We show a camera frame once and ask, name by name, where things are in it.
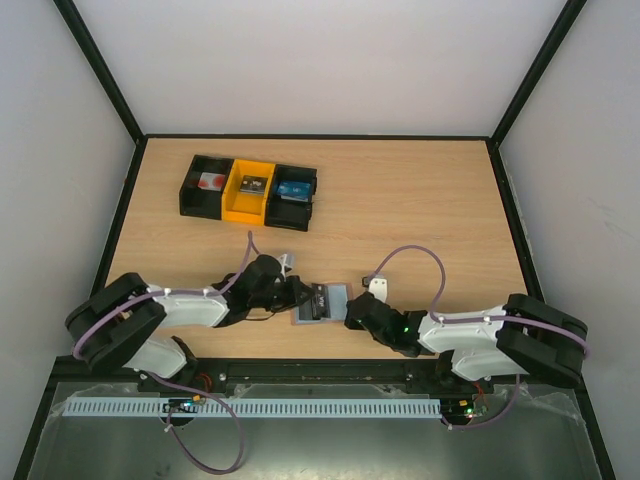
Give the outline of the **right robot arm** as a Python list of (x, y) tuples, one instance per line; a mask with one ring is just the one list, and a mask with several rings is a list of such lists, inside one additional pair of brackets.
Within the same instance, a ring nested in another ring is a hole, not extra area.
[(512, 294), (504, 305), (476, 312), (404, 313), (371, 293), (346, 304), (345, 326), (406, 357), (443, 354), (436, 379), (455, 392), (486, 377), (530, 375), (559, 388), (574, 388), (588, 356), (588, 327), (533, 297)]

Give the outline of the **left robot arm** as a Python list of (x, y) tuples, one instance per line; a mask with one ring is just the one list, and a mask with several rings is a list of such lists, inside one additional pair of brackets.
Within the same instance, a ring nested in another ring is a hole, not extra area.
[(254, 309), (270, 315), (300, 307), (314, 291), (291, 275), (288, 258), (260, 254), (240, 271), (200, 289), (171, 289), (121, 275), (65, 319), (72, 356), (94, 374), (120, 368), (170, 379), (183, 370), (188, 348), (159, 330), (181, 326), (225, 328), (249, 319)]

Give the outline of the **blue VIP card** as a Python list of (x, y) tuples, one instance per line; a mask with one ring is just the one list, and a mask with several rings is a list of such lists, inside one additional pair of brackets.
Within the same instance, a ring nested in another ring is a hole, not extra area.
[(312, 196), (312, 185), (308, 182), (282, 180), (276, 187), (276, 194), (283, 200), (308, 202)]

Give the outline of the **black VIP logo card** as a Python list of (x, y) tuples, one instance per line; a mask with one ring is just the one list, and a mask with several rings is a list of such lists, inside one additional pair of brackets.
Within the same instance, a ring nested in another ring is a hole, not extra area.
[(326, 284), (313, 283), (311, 288), (313, 290), (311, 318), (315, 321), (329, 320), (331, 317), (329, 287)]

